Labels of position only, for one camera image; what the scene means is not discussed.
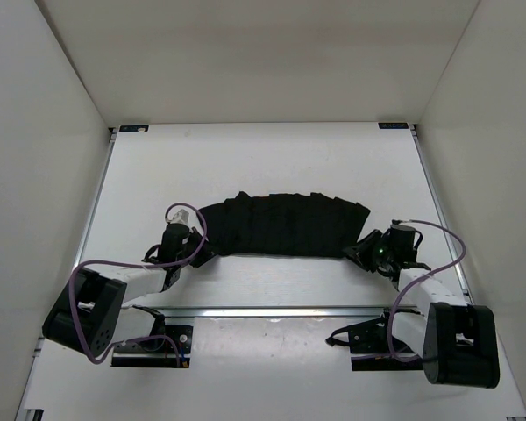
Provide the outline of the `black pleated skirt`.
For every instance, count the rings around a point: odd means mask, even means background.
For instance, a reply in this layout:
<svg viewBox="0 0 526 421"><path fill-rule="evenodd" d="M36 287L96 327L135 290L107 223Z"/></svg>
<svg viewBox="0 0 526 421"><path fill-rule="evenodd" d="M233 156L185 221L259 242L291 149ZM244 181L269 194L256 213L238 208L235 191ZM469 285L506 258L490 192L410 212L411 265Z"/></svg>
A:
<svg viewBox="0 0 526 421"><path fill-rule="evenodd" d="M200 209L220 255L341 258L359 239L370 210L321 193L233 198Z"/></svg>

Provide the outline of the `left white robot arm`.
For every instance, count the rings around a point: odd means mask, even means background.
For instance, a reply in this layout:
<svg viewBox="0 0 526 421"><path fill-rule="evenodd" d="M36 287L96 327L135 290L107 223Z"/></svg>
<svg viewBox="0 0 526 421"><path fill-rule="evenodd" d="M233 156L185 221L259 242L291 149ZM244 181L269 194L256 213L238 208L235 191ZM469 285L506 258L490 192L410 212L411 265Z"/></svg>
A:
<svg viewBox="0 0 526 421"><path fill-rule="evenodd" d="M117 347L136 345L147 353L171 349L176 365L184 354L166 333L164 317L132 300L169 290L183 268L199 268L217 255L207 237L185 223L169 223L161 242L139 264L88 260L75 268L42 325L42 334L100 364Z"/></svg>

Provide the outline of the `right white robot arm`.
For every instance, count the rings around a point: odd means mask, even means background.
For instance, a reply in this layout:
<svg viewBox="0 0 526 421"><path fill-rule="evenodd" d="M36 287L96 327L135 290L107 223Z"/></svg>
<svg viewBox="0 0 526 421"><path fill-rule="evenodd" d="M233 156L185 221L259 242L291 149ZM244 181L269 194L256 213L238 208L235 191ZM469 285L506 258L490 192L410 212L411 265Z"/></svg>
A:
<svg viewBox="0 0 526 421"><path fill-rule="evenodd" d="M493 312L453 294L419 261L415 220L395 220L344 250L347 260L392 282L397 296L378 318L334 331L329 346L349 349L354 372L421 371L432 384L494 389L501 378Z"/></svg>

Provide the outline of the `right corner label sticker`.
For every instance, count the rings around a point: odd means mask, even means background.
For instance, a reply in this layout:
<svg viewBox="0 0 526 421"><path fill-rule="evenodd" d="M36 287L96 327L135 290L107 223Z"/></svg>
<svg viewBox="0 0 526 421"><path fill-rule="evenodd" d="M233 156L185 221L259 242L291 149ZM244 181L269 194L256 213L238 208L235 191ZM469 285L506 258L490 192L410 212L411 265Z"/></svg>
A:
<svg viewBox="0 0 526 421"><path fill-rule="evenodd" d="M379 122L381 130L408 130L409 125L405 122Z"/></svg>

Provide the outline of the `corner label sticker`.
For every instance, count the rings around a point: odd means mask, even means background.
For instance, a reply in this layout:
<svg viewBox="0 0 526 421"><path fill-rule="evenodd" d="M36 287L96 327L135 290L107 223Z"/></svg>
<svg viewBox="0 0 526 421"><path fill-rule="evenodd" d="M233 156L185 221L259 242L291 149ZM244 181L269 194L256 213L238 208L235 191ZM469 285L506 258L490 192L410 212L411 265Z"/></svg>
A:
<svg viewBox="0 0 526 421"><path fill-rule="evenodd" d="M147 132L149 125L120 125L119 132Z"/></svg>
<svg viewBox="0 0 526 421"><path fill-rule="evenodd" d="M405 122L379 122L381 130L408 130L409 125Z"/></svg>

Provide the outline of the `left corner label sticker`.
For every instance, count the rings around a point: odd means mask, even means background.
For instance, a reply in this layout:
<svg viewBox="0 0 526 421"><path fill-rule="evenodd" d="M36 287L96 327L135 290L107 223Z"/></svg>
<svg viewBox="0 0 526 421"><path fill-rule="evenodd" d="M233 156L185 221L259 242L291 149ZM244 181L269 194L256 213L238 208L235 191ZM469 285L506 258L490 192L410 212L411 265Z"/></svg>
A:
<svg viewBox="0 0 526 421"><path fill-rule="evenodd" d="M119 132L147 132L149 125L120 125Z"/></svg>

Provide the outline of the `aluminium front rail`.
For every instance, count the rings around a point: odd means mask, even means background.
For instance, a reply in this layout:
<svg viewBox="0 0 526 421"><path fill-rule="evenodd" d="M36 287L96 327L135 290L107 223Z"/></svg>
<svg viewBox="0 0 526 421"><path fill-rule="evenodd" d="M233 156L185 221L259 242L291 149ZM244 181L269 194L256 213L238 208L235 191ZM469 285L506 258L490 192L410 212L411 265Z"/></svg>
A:
<svg viewBox="0 0 526 421"><path fill-rule="evenodd" d="M167 318L376 318L387 306L168 307L152 306Z"/></svg>

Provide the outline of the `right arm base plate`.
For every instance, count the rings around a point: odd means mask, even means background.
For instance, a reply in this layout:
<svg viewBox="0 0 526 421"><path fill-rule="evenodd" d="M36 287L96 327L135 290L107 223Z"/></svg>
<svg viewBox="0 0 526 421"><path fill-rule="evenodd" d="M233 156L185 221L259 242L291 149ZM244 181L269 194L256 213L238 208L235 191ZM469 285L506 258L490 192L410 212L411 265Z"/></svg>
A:
<svg viewBox="0 0 526 421"><path fill-rule="evenodd" d="M423 370L421 360L401 362L391 355L387 343L387 318L385 317L338 328L325 339L325 343L329 346L349 349L352 372Z"/></svg>

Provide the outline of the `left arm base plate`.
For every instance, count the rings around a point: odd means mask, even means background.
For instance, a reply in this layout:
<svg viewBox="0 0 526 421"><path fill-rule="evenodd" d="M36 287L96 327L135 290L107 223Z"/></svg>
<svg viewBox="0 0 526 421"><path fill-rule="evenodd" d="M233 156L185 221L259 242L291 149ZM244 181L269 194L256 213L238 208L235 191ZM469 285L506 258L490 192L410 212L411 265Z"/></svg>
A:
<svg viewBox="0 0 526 421"><path fill-rule="evenodd" d="M150 339L115 347L110 365L117 368L189 369L193 348L194 319L167 318L157 327L157 335L167 339Z"/></svg>

